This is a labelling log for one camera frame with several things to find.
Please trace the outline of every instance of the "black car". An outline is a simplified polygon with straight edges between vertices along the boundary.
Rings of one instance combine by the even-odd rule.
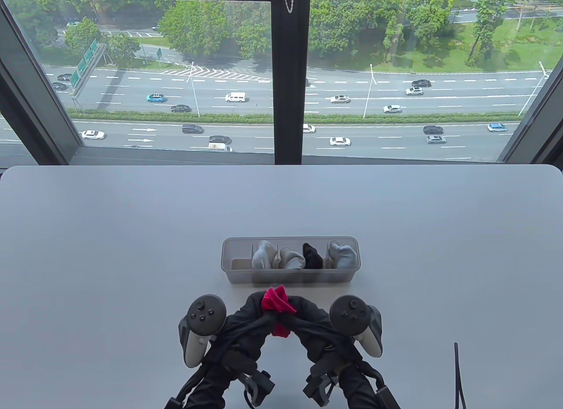
[[[430,125],[430,126],[425,126],[424,129],[422,129],[424,131],[424,135],[443,135],[444,134],[444,128],[441,128],[440,126],[435,126],[435,125]]]
[[[413,87],[432,87],[432,84],[430,83],[430,81],[426,80],[426,79],[419,79],[418,81],[413,81],[411,84]]]
[[[64,91],[66,88],[68,88],[65,84],[62,84],[60,82],[53,82],[51,85],[53,85],[53,89],[55,91]]]
[[[173,113],[189,113],[191,111],[191,107],[185,104],[178,104],[176,106],[171,106],[170,111]]]
[[[72,73],[65,73],[63,75],[58,75],[57,80],[63,82],[70,82],[70,78],[72,78]]]
[[[182,125],[182,133],[203,133],[203,128],[198,125]]]
[[[228,136],[213,135],[209,137],[210,144],[230,144],[233,140]]]

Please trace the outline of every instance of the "green road sign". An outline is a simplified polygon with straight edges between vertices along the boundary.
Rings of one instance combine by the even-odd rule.
[[[90,63],[90,61],[92,61],[92,51],[91,50],[86,50],[86,53],[84,53],[84,61],[86,63]]]
[[[86,70],[86,63],[84,62],[84,59],[80,60],[80,63],[78,63],[77,69],[78,69],[78,73],[82,76],[82,74]]]
[[[97,40],[92,41],[92,44],[90,45],[90,50],[92,51],[93,55],[96,54],[96,51],[98,51],[98,41]]]
[[[70,78],[70,83],[72,84],[73,88],[76,88],[79,80],[80,80],[80,75],[78,75],[78,72],[74,72],[72,74],[72,77]]]

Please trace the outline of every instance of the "highway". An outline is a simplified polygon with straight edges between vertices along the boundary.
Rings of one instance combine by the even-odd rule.
[[[44,66],[45,73],[56,81],[61,73],[72,73],[72,67]],[[215,71],[189,78],[189,69],[176,71],[139,71],[95,69],[79,103],[84,109],[108,111],[169,112],[175,104],[186,104],[200,113],[232,113],[238,115],[272,113],[272,81],[245,78],[245,73]],[[541,70],[505,73],[436,73],[410,75],[404,73],[376,73],[370,88],[370,73],[332,69],[309,68],[311,86],[306,89],[305,112],[322,115],[381,115],[383,107],[398,104],[403,115],[429,113],[493,113],[520,111],[529,107],[545,83]],[[431,88],[424,95],[408,97],[405,89],[415,79],[428,79]],[[58,92],[66,107],[73,107],[69,91]],[[247,102],[227,103],[225,94],[245,92]],[[148,103],[147,95],[163,93],[164,103]],[[348,104],[330,104],[329,98],[344,94],[351,98]]]
[[[101,130],[103,140],[85,140],[89,146],[131,147],[169,150],[206,150],[210,135],[227,135],[234,152],[274,152],[273,126],[201,124],[201,135],[183,134],[181,124],[74,120],[78,130]],[[317,126],[315,133],[303,134],[303,153],[318,156],[412,158],[422,160],[495,161],[517,127],[506,122],[508,132],[491,133],[485,123],[442,124],[446,144],[427,144],[422,125],[342,127]],[[350,138],[349,147],[331,147],[329,138]],[[18,143],[4,119],[0,119],[1,144]]]

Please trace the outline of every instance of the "red cloth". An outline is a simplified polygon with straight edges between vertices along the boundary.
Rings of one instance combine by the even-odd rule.
[[[262,310],[276,311],[278,314],[287,312],[291,315],[297,313],[297,309],[293,308],[287,301],[287,293],[283,285],[278,286],[276,289],[270,288],[262,298]],[[273,336],[276,337],[289,337],[291,331],[286,329],[281,324],[276,324]]]

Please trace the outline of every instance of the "sock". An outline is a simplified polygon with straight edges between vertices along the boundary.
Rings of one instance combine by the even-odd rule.
[[[258,249],[252,256],[252,268],[255,270],[272,268],[277,253],[276,247],[270,242],[258,242]]]
[[[292,251],[289,248],[283,248],[280,251],[280,263],[278,268],[301,270],[305,268],[305,257],[299,252]]]
[[[310,244],[303,244],[303,256],[305,257],[306,270],[322,269],[322,256]]]
[[[351,246],[340,246],[339,243],[332,241],[328,247],[328,255],[334,261],[334,268],[346,270],[358,266],[358,256]]]

